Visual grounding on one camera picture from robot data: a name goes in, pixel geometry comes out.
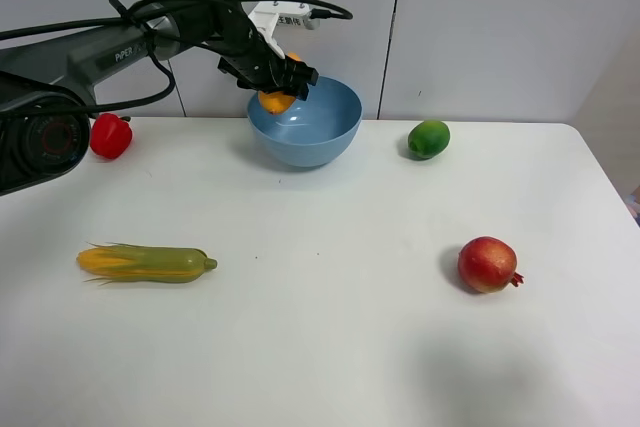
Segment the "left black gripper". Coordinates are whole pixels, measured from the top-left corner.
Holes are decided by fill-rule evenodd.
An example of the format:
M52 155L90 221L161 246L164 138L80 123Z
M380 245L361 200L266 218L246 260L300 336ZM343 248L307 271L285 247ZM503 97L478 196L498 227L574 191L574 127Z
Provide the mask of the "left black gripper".
M279 58L238 2L204 2L211 32L202 46L221 57L224 73L235 76L244 88L307 99L308 85L315 85L319 77L316 69L303 61Z

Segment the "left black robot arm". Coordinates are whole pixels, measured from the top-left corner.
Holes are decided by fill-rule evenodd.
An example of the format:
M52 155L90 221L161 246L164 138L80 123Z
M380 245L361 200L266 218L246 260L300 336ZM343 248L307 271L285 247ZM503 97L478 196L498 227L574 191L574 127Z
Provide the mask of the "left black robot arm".
M90 121L153 104L176 87L165 62L191 48L220 57L239 87L307 98L318 73L278 54L244 12L244 0L109 0L113 18L62 25L62 35L1 52L1 192L10 194L74 169L90 144ZM149 96L100 104L97 85L149 59L167 85Z

